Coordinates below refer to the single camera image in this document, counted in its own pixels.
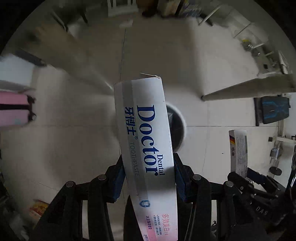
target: cardboard box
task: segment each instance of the cardboard box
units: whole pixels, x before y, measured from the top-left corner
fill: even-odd
[[[179,4],[180,0],[159,0],[157,10],[162,17],[167,17],[176,13]]]
[[[243,178],[247,177],[248,143],[247,131],[229,131],[231,172],[236,172]]]

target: black round base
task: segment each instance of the black round base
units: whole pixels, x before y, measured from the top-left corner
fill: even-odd
[[[269,171],[270,171],[273,175],[276,175],[276,176],[280,176],[281,173],[282,173],[281,169],[276,168],[276,167],[271,167],[271,168],[269,169]]]

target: german flag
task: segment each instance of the german flag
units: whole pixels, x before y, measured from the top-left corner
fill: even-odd
[[[231,144],[234,144],[235,145],[235,139],[234,139],[234,137],[232,137],[231,135],[229,135],[229,140],[230,140],[230,143]]]

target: toothpaste box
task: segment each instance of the toothpaste box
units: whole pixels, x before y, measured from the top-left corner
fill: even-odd
[[[128,190],[143,240],[176,241],[175,172],[161,78],[117,83],[114,96]]]
[[[247,177],[248,168],[248,144],[247,131],[229,131],[231,172],[236,172],[243,178]]]

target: small toothpaste box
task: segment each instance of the small toothpaste box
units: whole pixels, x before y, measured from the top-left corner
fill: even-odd
[[[245,130],[230,130],[230,161],[231,172],[236,172],[243,178],[247,177],[248,168],[248,144],[247,131]]]

